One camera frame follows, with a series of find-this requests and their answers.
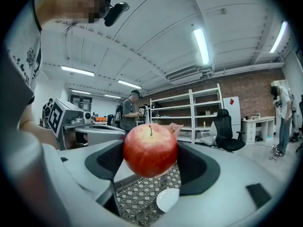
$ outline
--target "apple stem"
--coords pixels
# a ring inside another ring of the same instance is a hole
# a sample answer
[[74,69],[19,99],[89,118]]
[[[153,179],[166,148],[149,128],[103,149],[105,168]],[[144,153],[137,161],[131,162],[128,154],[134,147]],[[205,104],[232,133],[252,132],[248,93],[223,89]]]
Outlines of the apple stem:
[[151,136],[152,136],[152,127],[150,125],[148,127],[150,127],[150,129],[151,129]]

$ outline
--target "black office chair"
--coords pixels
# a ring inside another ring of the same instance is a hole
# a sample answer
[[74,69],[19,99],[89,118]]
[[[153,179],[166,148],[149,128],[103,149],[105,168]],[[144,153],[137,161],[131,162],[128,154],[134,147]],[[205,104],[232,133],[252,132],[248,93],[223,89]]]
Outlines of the black office chair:
[[[301,115],[303,115],[303,95],[301,95],[301,102],[299,103],[299,107],[301,110]],[[303,134],[303,122],[302,122],[302,126],[301,126],[301,132]],[[303,148],[303,143],[299,146],[299,148],[296,150],[296,152],[298,152],[299,149]]]
[[245,132],[238,131],[238,139],[232,138],[232,118],[226,109],[220,109],[217,117],[215,117],[214,124],[217,128],[216,143],[218,148],[233,152],[245,146],[245,143],[240,140],[241,135]]

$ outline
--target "white shelving unit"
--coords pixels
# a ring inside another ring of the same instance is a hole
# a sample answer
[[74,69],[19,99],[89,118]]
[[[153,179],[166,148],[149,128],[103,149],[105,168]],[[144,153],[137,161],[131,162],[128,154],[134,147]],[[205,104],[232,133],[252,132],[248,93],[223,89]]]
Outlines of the white shelving unit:
[[[215,101],[209,101],[209,102],[203,102],[203,103],[196,103],[196,99],[203,96],[208,95],[217,95],[217,99]],[[176,106],[170,106],[170,107],[163,107],[163,108],[156,108],[152,109],[152,103],[167,103],[167,102],[174,102],[178,100],[184,100],[189,99],[190,104],[184,104],[184,105],[176,105]],[[199,118],[212,118],[216,117],[216,115],[197,115],[197,107],[205,107],[205,106],[213,106],[218,105],[219,108],[224,108],[223,106],[223,99],[221,95],[221,90],[219,84],[217,84],[217,87],[210,88],[202,91],[193,92],[191,89],[188,90],[188,93],[181,94],[177,96],[171,96],[171,97],[165,97],[161,99],[152,100],[150,99],[151,103],[151,115],[153,111],[165,111],[165,110],[182,110],[190,108],[190,114],[191,116],[163,116],[163,117],[151,117],[151,120],[155,119],[191,119],[191,127],[186,126],[182,128],[182,131],[186,131],[185,135],[180,135],[178,137],[178,140],[187,141],[191,143],[200,142],[200,140],[196,137],[197,132],[199,131],[209,131],[210,127],[201,127],[197,125],[197,120]]]

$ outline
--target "white wall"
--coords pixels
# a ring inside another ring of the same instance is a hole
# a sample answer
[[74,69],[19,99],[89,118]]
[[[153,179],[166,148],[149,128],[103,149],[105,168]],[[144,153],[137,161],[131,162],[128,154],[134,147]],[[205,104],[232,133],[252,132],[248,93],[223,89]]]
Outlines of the white wall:
[[42,108],[48,100],[60,98],[67,100],[69,89],[63,81],[50,80],[43,71],[40,72],[38,82],[35,88],[35,100],[32,103],[33,119],[39,124],[39,118],[42,118]]
[[292,90],[294,98],[297,102],[297,113],[299,114],[299,127],[302,125],[302,114],[299,107],[301,95],[303,94],[303,68],[300,64],[295,50],[291,51],[285,58],[285,65],[282,68],[285,79]]
[[119,104],[120,103],[118,101],[93,97],[90,112],[91,115],[93,115],[93,112],[95,112],[95,114],[99,114],[100,117],[107,117],[109,114],[115,115],[116,106],[118,106]]

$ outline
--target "metal mesh grate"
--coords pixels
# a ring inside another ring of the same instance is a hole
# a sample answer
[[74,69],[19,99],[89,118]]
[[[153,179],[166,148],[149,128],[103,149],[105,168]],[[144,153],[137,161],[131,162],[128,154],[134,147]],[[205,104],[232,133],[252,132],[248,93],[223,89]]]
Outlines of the metal mesh grate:
[[117,200],[122,218],[138,226],[151,225],[165,214],[157,207],[158,194],[168,188],[179,189],[180,186],[180,173],[178,166],[175,165],[161,177],[141,178],[129,186],[120,188],[117,190]]

